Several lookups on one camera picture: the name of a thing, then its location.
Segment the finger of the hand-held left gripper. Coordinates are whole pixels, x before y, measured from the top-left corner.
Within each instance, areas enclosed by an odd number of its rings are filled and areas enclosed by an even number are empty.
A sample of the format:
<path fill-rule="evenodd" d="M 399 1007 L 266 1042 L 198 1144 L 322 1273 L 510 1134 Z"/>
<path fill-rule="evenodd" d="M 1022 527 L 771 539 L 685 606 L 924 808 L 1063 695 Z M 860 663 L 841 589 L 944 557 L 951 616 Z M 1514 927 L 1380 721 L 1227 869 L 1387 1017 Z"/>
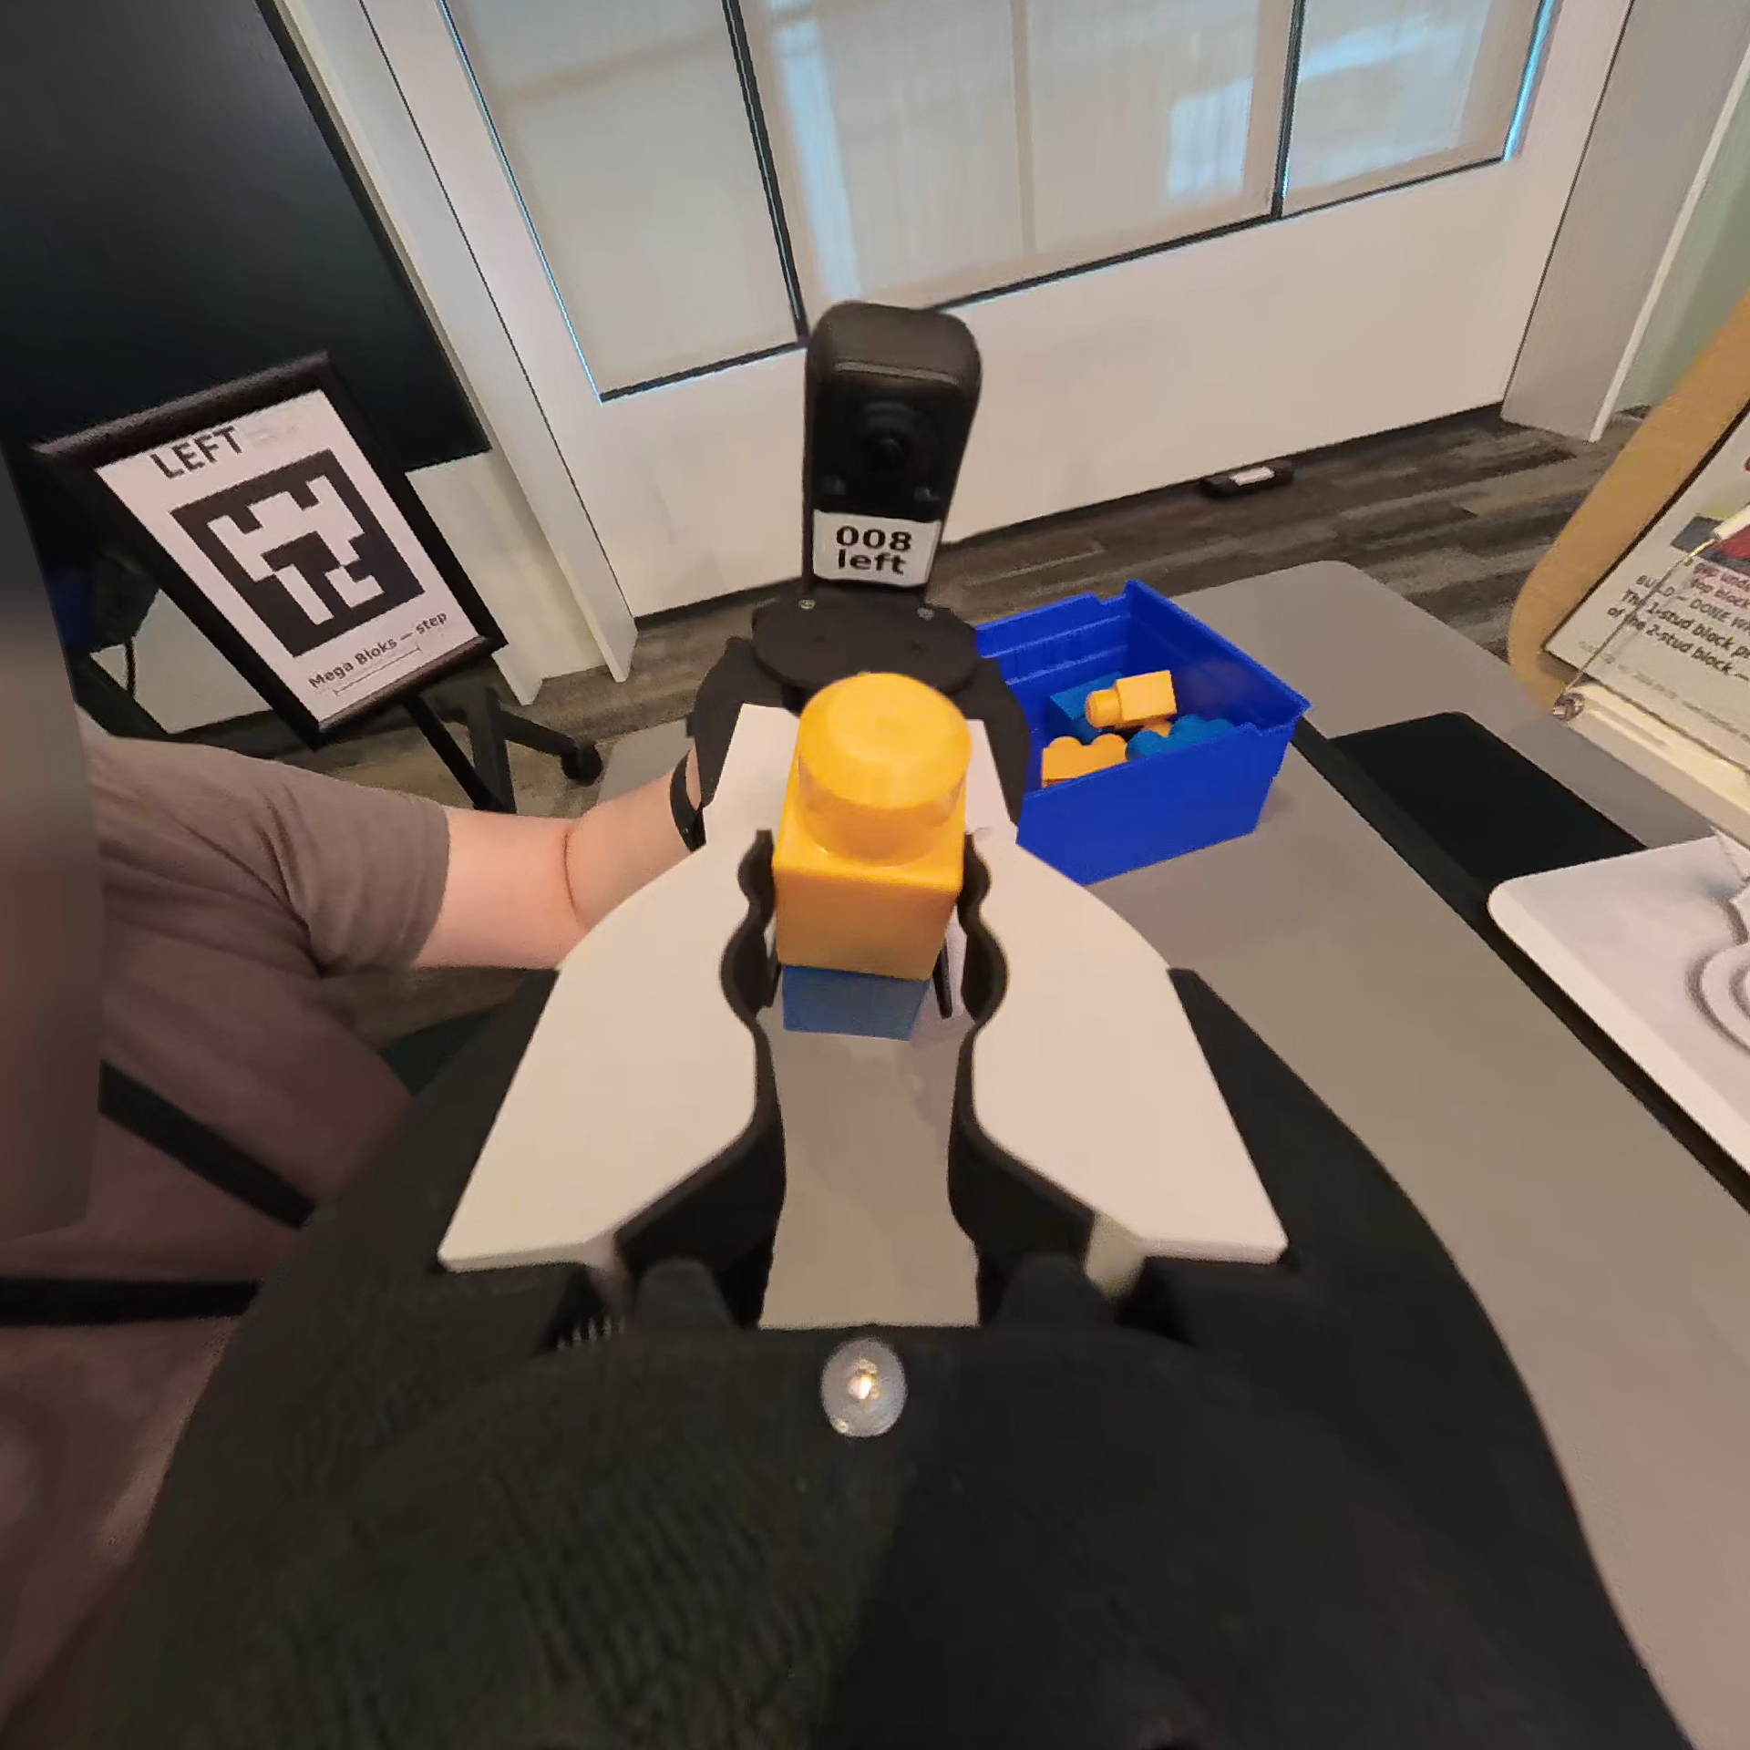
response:
<path fill-rule="evenodd" d="M 1017 839 L 1018 824 L 1002 790 L 995 751 L 988 724 L 968 716 L 968 774 L 964 801 L 964 829 L 971 838 L 982 833 L 994 839 Z"/>
<path fill-rule="evenodd" d="M 701 819 L 708 845 L 745 848 L 756 833 L 776 834 L 796 760 L 799 716 L 781 706 L 745 703 Z"/>

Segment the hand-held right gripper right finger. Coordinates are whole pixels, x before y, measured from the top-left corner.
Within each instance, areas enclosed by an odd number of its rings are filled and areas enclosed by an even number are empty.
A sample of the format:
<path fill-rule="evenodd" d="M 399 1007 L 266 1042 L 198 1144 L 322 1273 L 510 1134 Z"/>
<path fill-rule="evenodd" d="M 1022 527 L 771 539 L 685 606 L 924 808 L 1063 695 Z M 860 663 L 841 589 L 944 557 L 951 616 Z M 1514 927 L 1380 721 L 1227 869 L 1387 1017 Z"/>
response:
<path fill-rule="evenodd" d="M 1123 1305 L 1150 1263 L 1270 1266 L 1282 1222 L 1169 962 L 994 826 L 968 834 L 947 1201 L 976 1309 L 1060 1256 Z"/>

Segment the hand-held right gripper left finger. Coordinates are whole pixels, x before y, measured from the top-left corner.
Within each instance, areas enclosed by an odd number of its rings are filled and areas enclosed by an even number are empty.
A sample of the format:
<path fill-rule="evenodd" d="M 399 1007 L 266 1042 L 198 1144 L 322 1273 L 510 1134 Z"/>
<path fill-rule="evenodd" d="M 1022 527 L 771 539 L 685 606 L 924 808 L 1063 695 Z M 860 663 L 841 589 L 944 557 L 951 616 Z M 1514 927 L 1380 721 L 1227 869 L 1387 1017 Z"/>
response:
<path fill-rule="evenodd" d="M 693 850 L 559 964 L 437 1247 L 451 1274 L 572 1264 L 623 1305 L 659 1263 L 757 1314 L 784 1195 L 773 831 Z"/>

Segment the pile of toy blocks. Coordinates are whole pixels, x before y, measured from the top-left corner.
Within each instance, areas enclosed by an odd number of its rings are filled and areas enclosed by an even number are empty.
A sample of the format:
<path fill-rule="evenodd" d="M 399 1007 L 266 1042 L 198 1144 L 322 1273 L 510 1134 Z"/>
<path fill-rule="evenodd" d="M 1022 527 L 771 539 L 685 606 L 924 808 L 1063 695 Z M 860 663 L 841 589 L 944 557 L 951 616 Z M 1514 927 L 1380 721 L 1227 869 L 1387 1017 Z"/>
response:
<path fill-rule="evenodd" d="M 1049 691 L 1042 703 L 1042 787 L 1203 747 L 1232 721 L 1178 703 L 1171 668 L 1108 672 Z"/>

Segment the blue plastic bin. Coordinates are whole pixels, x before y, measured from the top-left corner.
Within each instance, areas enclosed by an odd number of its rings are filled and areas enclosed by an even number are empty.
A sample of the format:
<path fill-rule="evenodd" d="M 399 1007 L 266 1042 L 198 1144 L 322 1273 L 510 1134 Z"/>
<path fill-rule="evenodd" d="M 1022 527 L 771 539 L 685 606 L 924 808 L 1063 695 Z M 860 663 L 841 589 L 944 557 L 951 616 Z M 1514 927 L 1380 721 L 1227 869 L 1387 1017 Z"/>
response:
<path fill-rule="evenodd" d="M 1077 883 L 1106 881 L 1251 833 L 1308 701 L 1203 620 L 1148 585 L 1079 596 L 976 627 L 1026 731 L 1018 842 Z M 1044 785 L 1069 732 L 1053 697 L 1113 675 L 1171 671 L 1180 714 L 1209 724 L 1180 750 Z"/>

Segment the blue two-stud block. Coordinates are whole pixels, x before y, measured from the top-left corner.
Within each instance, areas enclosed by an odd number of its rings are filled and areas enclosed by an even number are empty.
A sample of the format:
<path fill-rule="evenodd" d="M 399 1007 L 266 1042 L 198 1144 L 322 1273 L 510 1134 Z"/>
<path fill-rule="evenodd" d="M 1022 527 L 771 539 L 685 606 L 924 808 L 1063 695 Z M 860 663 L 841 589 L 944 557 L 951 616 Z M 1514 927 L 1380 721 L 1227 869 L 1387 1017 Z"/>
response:
<path fill-rule="evenodd" d="M 781 1024 L 794 1034 L 905 1042 L 928 993 L 928 977 L 784 967 L 779 974 Z"/>

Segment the person's left forearm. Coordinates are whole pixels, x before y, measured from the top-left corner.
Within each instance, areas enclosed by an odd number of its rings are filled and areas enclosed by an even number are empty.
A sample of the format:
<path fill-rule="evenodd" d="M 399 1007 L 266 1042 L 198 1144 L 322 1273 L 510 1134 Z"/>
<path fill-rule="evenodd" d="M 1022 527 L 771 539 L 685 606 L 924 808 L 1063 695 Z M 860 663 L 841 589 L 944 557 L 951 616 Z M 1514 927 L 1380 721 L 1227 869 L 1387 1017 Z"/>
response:
<path fill-rule="evenodd" d="M 443 896 L 413 967 L 551 970 L 690 855 L 671 778 L 575 819 L 443 810 Z"/>

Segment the large grid window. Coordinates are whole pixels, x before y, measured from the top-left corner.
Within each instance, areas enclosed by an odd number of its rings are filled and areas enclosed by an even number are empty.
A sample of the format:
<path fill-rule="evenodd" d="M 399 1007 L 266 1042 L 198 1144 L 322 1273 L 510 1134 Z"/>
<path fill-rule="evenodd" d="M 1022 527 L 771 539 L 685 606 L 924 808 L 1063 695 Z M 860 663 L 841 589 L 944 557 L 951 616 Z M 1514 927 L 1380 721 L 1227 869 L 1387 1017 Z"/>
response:
<path fill-rule="evenodd" d="M 605 397 L 1502 160 L 1551 8 L 439 4 Z"/>

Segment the dark desk mat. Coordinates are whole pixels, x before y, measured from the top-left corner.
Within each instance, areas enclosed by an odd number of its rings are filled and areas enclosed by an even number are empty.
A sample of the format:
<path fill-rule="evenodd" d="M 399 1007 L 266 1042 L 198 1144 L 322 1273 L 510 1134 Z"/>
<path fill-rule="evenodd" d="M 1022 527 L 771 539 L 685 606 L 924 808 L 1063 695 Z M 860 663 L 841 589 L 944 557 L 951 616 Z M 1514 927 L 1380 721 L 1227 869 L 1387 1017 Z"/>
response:
<path fill-rule="evenodd" d="M 1490 915 L 1498 885 L 1637 853 L 1639 839 L 1464 712 L 1345 735 L 1301 718 L 1291 750 L 1492 949 L 1742 1208 L 1745 1171 Z"/>

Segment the black-white marker sign stand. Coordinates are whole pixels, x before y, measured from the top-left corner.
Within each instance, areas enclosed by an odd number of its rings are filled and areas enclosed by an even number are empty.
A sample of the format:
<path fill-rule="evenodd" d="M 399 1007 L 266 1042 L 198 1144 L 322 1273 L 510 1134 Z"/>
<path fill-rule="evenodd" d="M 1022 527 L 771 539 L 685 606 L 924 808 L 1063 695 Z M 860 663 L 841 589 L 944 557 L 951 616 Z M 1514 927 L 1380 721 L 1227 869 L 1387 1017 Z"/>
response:
<path fill-rule="evenodd" d="M 516 810 L 427 697 L 505 635 L 329 356 L 30 452 L 308 747 L 402 710 L 477 810 Z"/>

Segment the printed instruction sheet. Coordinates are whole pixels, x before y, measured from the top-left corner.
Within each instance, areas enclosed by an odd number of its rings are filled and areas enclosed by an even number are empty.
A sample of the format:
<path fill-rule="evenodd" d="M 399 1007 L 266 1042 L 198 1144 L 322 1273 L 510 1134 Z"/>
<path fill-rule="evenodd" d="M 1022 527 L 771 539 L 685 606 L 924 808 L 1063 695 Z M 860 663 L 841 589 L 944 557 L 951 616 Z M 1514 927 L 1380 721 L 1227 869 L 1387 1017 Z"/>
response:
<path fill-rule="evenodd" d="M 1748 420 L 1740 419 L 1543 652 L 1745 760 Z"/>

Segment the large dark display screen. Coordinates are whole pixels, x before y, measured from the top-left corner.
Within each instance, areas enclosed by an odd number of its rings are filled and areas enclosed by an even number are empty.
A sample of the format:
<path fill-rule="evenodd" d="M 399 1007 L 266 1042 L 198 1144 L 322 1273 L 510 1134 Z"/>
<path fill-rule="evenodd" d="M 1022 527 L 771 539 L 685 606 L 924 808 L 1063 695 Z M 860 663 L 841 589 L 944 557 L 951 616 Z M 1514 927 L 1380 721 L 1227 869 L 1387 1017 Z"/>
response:
<path fill-rule="evenodd" d="M 2 326 L 19 446 L 325 354 L 399 468 L 487 448 L 262 4 L 2 4 Z"/>

